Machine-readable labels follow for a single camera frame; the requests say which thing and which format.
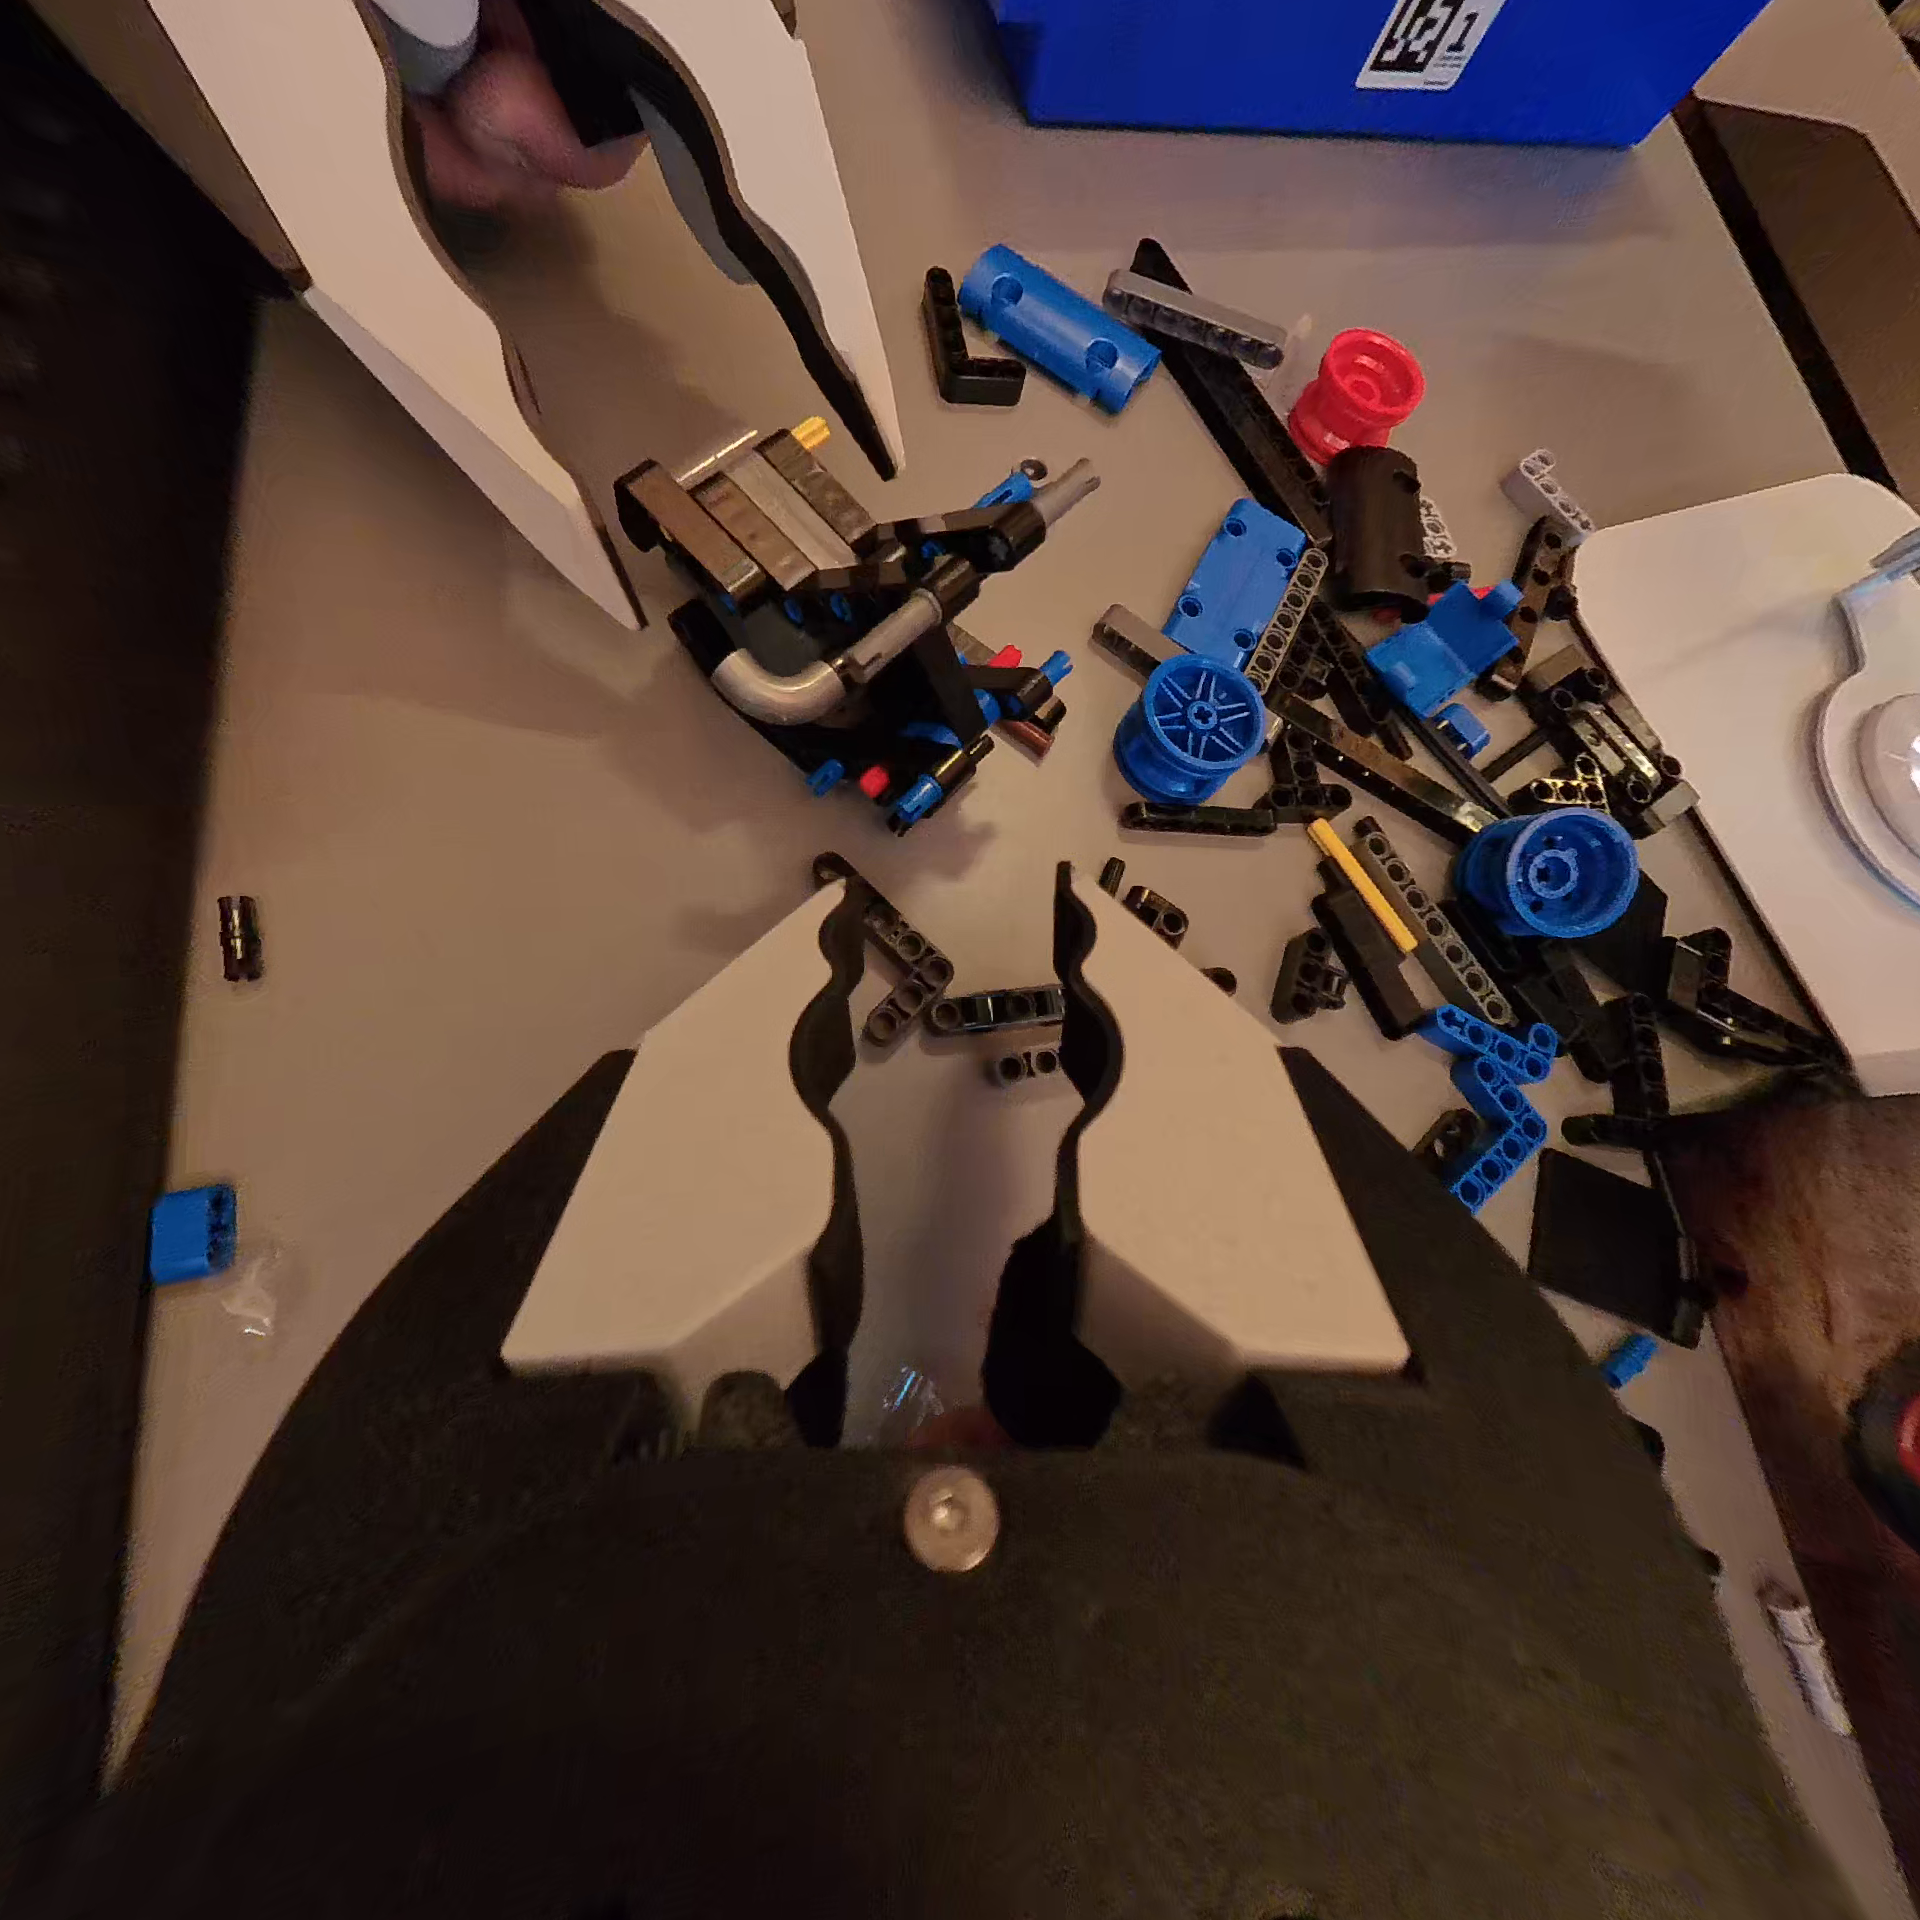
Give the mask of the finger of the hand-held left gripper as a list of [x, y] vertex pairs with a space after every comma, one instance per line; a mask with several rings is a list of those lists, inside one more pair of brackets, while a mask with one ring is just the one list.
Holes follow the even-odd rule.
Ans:
[[904, 462], [895, 384], [805, 40], [774, 4], [603, 4], [625, 81], [686, 150], [708, 225], [780, 314], [882, 479]]
[[304, 307], [541, 560], [625, 629], [644, 614], [547, 452], [522, 364], [446, 255], [404, 162], [396, 61], [358, 4], [154, 4], [309, 276]]

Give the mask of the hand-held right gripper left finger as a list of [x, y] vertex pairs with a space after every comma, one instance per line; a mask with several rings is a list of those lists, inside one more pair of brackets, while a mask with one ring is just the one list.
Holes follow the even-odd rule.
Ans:
[[863, 882], [831, 882], [638, 1040], [502, 1344], [509, 1369], [642, 1369], [686, 1413], [767, 1375], [809, 1442], [844, 1439], [863, 1234], [831, 1100], [866, 914]]

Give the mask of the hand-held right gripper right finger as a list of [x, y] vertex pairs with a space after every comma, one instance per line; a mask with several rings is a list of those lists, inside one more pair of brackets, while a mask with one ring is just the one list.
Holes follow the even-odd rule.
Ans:
[[1399, 1375], [1409, 1337], [1280, 1040], [1074, 863], [1052, 961], [1077, 1107], [996, 1289], [996, 1425], [1090, 1450], [1154, 1388], [1209, 1417], [1260, 1375]]

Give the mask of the partly built toy chassis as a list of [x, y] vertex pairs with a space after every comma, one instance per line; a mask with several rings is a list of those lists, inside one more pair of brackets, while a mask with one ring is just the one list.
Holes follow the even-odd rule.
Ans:
[[1073, 655], [964, 629], [985, 588], [1039, 552], [1102, 476], [1023, 462], [957, 513], [882, 517], [790, 428], [616, 479], [625, 535], [688, 596], [667, 617], [701, 677], [815, 795], [859, 790], [894, 835], [955, 803], [1005, 716], [1055, 735]]

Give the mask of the blue angled toy beam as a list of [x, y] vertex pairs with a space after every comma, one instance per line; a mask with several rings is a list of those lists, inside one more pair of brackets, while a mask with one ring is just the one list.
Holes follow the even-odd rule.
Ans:
[[1522, 1085], [1493, 1063], [1459, 1060], [1453, 1085], [1476, 1116], [1476, 1139], [1450, 1160], [1444, 1186], [1469, 1212], [1481, 1212], [1544, 1150], [1550, 1126]]
[[1488, 1060], [1520, 1085], [1547, 1084], [1561, 1050], [1561, 1035], [1551, 1024], [1509, 1030], [1454, 1006], [1453, 1002], [1428, 1011], [1414, 1032], [1450, 1056]]

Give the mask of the blue curved toy panel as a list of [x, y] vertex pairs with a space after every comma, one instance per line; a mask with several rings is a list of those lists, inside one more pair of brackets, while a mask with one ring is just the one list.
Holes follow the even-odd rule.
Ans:
[[1308, 550], [1304, 528], [1238, 497], [1166, 614], [1162, 636], [1191, 655], [1247, 667]]
[[1138, 330], [1005, 244], [974, 257], [957, 301], [980, 330], [1109, 415], [1162, 365]]

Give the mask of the black square toy panel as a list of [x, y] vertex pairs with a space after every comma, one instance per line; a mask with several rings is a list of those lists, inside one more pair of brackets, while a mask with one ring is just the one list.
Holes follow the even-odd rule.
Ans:
[[1661, 1186], [1632, 1183], [1563, 1150], [1544, 1150], [1529, 1275], [1678, 1350], [1696, 1350], [1712, 1289], [1697, 1248]]

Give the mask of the dark grey toy beam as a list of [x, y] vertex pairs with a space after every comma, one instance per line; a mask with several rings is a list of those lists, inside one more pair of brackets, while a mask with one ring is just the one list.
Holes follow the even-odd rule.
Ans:
[[1289, 327], [1141, 273], [1112, 273], [1103, 286], [1103, 310], [1133, 330], [1157, 330], [1257, 371], [1285, 364]]

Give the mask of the blue toy block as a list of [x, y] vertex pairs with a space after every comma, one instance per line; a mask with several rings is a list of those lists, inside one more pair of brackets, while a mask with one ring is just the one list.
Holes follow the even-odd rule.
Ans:
[[151, 1283], [156, 1289], [227, 1275], [237, 1259], [237, 1188], [177, 1188], [151, 1210]]

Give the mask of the blue spoked toy wheel rim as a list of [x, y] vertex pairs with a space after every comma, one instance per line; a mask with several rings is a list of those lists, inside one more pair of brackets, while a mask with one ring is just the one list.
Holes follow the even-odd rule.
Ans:
[[1267, 740], [1263, 689], [1231, 661], [1160, 661], [1115, 730], [1115, 763], [1152, 806], [1209, 806]]

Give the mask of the blue storage bin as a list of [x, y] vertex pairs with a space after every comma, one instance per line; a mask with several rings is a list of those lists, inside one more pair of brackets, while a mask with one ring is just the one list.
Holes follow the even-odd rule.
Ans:
[[1036, 125], [1632, 150], [1763, 4], [988, 4]]

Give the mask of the pile of black toy beams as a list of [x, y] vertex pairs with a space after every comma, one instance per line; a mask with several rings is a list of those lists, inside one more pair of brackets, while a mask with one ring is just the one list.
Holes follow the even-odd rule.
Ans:
[[[1853, 1071], [1826, 1030], [1810, 1030], [1730, 986], [1734, 940], [1721, 929], [1670, 930], [1670, 901], [1645, 874], [1642, 852], [1692, 792], [1683, 763], [1642, 730], [1620, 684], [1576, 661], [1531, 678], [1526, 655], [1544, 620], [1576, 617], [1573, 545], [1534, 520], [1517, 574], [1517, 646], [1469, 683], [1428, 722], [1409, 713], [1371, 671], [1371, 649], [1403, 620], [1345, 611], [1326, 579], [1333, 560], [1326, 469], [1317, 469], [1263, 394], [1251, 365], [1138, 330], [1162, 351], [1212, 438], [1231, 453], [1251, 497], [1308, 533], [1298, 567], [1247, 672], [1270, 711], [1267, 740], [1209, 806], [1152, 806], [1130, 790], [1127, 835], [1267, 841], [1326, 816], [1419, 940], [1403, 956], [1371, 908], [1320, 852], [1315, 924], [1291, 940], [1277, 974], [1274, 1022], [1308, 1022], [1358, 990], [1387, 1040], [1414, 1032], [1453, 1002], [1520, 1030], [1551, 1024], [1558, 1056], [1607, 1084], [1607, 1116], [1576, 1116], [1566, 1139], [1588, 1148], [1656, 1154], [1670, 1136], [1670, 1071], [1656, 1030], [1708, 1056], [1763, 1066], [1794, 1092], [1838, 1094]], [[1175, 659], [1162, 629], [1141, 629], [1122, 607], [1094, 643], [1138, 677]], [[1636, 842], [1642, 882], [1627, 914], [1582, 942], [1513, 940], [1453, 892], [1459, 852], [1509, 816], [1588, 806], [1607, 810]]]

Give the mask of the blue toy fender piece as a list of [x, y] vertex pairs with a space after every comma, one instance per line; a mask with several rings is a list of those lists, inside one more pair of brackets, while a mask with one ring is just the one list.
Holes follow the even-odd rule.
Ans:
[[1517, 646], [1512, 617], [1522, 588], [1498, 583], [1485, 595], [1454, 583], [1425, 617], [1365, 649], [1371, 671], [1409, 711], [1435, 722], [1459, 694]]

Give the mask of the printed toy truck box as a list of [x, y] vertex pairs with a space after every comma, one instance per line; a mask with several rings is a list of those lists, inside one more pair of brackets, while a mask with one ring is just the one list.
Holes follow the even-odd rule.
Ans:
[[1754, 1094], [1671, 1120], [1662, 1160], [1917, 1890], [1917, 1098]]

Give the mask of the red toy wheel rim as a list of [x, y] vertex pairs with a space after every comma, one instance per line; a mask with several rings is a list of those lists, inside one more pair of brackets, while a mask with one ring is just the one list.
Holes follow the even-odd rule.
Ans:
[[1326, 469], [1351, 447], [1386, 447], [1428, 392], [1422, 364], [1373, 327], [1345, 327], [1295, 399], [1285, 430]]

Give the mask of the black dimpled mat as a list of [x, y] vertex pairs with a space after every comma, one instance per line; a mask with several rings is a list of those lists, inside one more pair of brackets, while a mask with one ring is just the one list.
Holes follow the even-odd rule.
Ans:
[[259, 292], [3, 7], [3, 1840], [105, 1769]]

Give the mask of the black toy cylinder piece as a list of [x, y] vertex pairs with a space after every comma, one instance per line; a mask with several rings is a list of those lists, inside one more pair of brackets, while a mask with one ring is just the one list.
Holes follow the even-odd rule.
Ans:
[[1390, 446], [1346, 446], [1326, 469], [1330, 596], [1345, 611], [1428, 611], [1428, 545], [1422, 533], [1422, 476]]

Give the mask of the white toy axle pin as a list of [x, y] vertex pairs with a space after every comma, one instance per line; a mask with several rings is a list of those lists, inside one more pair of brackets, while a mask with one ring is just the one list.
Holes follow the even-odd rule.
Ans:
[[1814, 1722], [1842, 1741], [1855, 1738], [1855, 1725], [1845, 1704], [1829, 1646], [1819, 1627], [1812, 1602], [1779, 1584], [1760, 1589], [1760, 1605], [1794, 1675], [1797, 1692]]

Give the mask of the grey angled toy beam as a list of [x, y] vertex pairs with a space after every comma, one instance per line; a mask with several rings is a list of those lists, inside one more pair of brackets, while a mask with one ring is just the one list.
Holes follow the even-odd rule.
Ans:
[[1596, 517], [1563, 485], [1551, 447], [1526, 453], [1498, 485], [1529, 520], [1551, 520], [1569, 545], [1583, 545], [1596, 533]]

